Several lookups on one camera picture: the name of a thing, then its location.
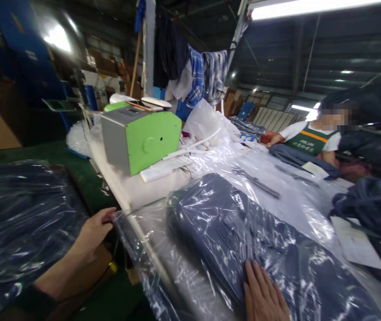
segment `hand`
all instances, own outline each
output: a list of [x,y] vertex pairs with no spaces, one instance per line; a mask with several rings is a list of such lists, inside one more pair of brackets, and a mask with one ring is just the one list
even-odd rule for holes
[[82,258],[90,256],[113,228],[116,207],[103,209],[86,220],[69,253]]
[[247,321],[290,321],[290,312],[278,285],[270,281],[256,261],[245,262],[248,283],[244,282]]

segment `green side panel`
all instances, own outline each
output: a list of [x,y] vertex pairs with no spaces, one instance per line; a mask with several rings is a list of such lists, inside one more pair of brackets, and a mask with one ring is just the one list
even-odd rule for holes
[[126,126],[131,176],[178,148],[181,120],[169,111],[153,112]]
[[119,109],[119,108],[126,107],[126,106],[129,106],[129,104],[125,101],[121,101],[121,102],[117,102],[117,103],[107,105],[104,108],[104,111],[112,111],[112,110]]

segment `plaid shirt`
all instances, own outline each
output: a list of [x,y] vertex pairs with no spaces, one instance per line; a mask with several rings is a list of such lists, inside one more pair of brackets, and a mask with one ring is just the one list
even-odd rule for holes
[[192,90],[187,97],[187,106],[194,108],[204,98],[204,59],[202,54],[189,46],[190,62],[192,64]]
[[207,101],[216,106],[225,96],[225,78],[227,69],[227,51],[202,53],[205,60],[205,84],[207,86]]

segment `person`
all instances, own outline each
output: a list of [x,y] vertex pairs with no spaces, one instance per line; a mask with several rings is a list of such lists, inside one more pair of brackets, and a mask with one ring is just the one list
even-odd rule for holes
[[275,135],[266,147],[271,148],[285,140],[285,145],[311,156],[321,153],[325,162],[337,167],[335,151],[339,149],[341,139],[337,128],[344,125],[347,119],[346,109],[321,109],[316,120],[291,124]]
[[243,282],[247,321],[290,321],[290,311],[278,285],[256,261],[245,262]]
[[0,321],[45,320],[77,268],[88,261],[113,228],[115,207],[103,209],[86,220],[66,255],[0,312]]
[[[113,228],[115,207],[99,211],[87,219],[66,255],[24,290],[0,313],[0,321],[45,320],[78,266],[88,260]],[[290,321],[290,313],[278,285],[254,261],[245,263],[244,281],[247,321]]]

